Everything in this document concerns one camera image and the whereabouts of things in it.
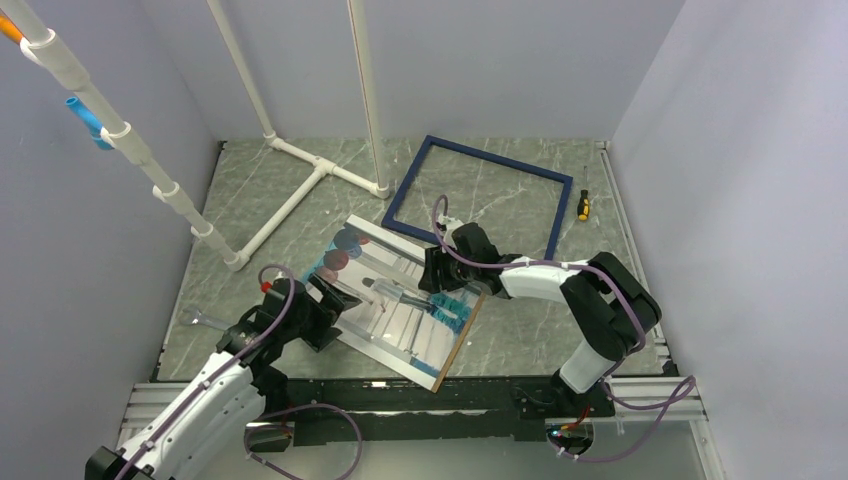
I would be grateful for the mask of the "printed photo of person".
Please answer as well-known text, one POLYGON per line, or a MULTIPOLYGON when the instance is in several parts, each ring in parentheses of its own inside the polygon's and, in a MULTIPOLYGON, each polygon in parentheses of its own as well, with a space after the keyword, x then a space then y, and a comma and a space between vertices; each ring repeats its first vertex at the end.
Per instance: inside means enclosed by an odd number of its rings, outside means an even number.
POLYGON ((362 304, 335 323, 340 341, 429 390, 450 350, 453 316, 441 308, 466 287, 428 294, 418 289, 424 248, 359 216, 349 216, 303 278, 315 273, 362 304))

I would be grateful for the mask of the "yellow black screwdriver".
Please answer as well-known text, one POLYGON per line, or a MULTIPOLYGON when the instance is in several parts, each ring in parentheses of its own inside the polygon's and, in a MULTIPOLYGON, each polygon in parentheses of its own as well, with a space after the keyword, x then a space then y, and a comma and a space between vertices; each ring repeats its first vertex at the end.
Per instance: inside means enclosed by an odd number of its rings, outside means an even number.
POLYGON ((590 189, 589 189, 588 166, 583 167, 583 183, 581 184, 580 196, 577 205, 577 219, 585 222, 590 217, 590 189))

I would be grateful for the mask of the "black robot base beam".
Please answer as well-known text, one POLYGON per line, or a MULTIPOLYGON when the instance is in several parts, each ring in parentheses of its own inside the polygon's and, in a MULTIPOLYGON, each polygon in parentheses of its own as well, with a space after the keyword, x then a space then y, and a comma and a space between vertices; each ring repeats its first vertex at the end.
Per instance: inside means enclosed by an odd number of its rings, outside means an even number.
POLYGON ((289 399, 269 408, 293 428, 297 446, 366 441, 511 438, 543 441, 553 424, 610 419, 615 407, 595 387, 583 397, 548 376, 450 377, 437 392, 406 379, 295 379, 289 399))

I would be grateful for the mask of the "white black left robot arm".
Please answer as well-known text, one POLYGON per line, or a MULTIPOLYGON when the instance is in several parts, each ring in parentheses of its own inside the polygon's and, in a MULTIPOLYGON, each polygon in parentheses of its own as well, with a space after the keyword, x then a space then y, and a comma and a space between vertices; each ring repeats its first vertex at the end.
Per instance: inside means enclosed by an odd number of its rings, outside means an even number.
POLYGON ((116 449, 99 448, 86 462, 87 479, 191 479, 253 421, 297 411, 288 377, 274 367, 284 347, 301 340, 319 352, 340 330, 335 323, 360 305, 312 275, 261 286, 249 308, 216 344, 199 374, 150 424, 116 449))

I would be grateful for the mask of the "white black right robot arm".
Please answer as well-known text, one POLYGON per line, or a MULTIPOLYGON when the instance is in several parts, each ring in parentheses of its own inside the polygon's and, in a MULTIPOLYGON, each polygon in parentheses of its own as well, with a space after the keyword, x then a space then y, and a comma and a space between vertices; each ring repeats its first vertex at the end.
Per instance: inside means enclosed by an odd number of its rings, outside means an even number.
POLYGON ((419 289, 429 294, 473 287, 503 299, 531 298, 569 307, 583 339, 557 370, 551 401, 574 415, 590 390, 623 360, 641 350, 662 318, 648 290, 610 252, 588 260, 557 262, 501 254, 475 222, 439 215, 438 246, 425 251, 419 289))

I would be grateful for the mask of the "silver open-end wrench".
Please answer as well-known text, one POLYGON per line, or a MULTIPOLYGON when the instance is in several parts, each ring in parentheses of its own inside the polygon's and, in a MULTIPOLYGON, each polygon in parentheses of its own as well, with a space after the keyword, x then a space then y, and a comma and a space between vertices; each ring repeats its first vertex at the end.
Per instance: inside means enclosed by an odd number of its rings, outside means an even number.
POLYGON ((177 315, 177 320, 184 326, 202 326, 218 331, 226 331, 232 323, 202 312, 198 307, 183 308, 177 315))

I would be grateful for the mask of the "white PVC pipe stand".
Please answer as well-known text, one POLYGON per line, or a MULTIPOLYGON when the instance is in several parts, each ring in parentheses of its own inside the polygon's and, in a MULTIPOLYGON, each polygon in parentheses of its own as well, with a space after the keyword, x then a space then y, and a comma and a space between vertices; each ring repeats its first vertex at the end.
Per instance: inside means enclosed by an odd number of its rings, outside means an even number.
MULTIPOLYGON (((216 140, 134 1, 45 1, 68 43, 160 166, 192 199, 211 172, 216 140)), ((97 284, 172 279, 187 224, 150 196, 142 169, 93 147, 61 104, 64 88, 20 54, 1 54, 1 282, 97 284)))

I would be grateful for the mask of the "aluminium front rail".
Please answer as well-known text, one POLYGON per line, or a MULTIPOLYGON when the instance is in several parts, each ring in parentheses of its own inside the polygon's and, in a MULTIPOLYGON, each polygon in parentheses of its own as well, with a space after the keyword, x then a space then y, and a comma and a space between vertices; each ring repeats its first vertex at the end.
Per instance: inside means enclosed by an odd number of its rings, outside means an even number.
POLYGON ((194 479, 204 465, 204 394, 186 384, 145 384, 133 391, 127 417, 134 434, 90 459, 94 479, 194 479))

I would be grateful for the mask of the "aluminium table edge rail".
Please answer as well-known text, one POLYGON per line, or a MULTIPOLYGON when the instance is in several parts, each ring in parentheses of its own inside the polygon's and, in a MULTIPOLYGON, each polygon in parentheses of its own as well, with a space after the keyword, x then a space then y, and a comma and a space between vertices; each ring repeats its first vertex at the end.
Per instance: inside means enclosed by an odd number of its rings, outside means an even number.
POLYGON ((641 283, 645 287, 645 289, 647 291, 650 291, 648 279, 646 277, 645 270, 644 270, 644 267, 643 267, 643 264, 642 264, 642 261, 641 261, 640 253, 639 253, 638 247, 636 245, 635 236, 633 234, 633 230, 632 230, 631 224, 629 222, 629 218, 628 218, 628 215, 627 215, 627 212, 626 212, 623 197, 621 195, 621 191, 619 189, 619 186, 618 186, 618 183, 617 183, 617 180, 616 180, 613 168, 612 168, 611 158, 610 158, 610 155, 609 155, 610 147, 611 147, 610 141, 606 141, 606 140, 604 140, 604 141, 596 140, 595 141, 595 148, 598 151, 598 154, 600 156, 601 163, 602 163, 607 181, 608 181, 610 188, 611 188, 611 191, 612 191, 613 202, 615 204, 615 208, 616 208, 617 214, 619 216, 619 223, 620 223, 621 229, 622 229, 624 237, 625 237, 626 248, 627 248, 628 253, 630 254, 633 266, 635 268, 635 275, 641 281, 641 283))

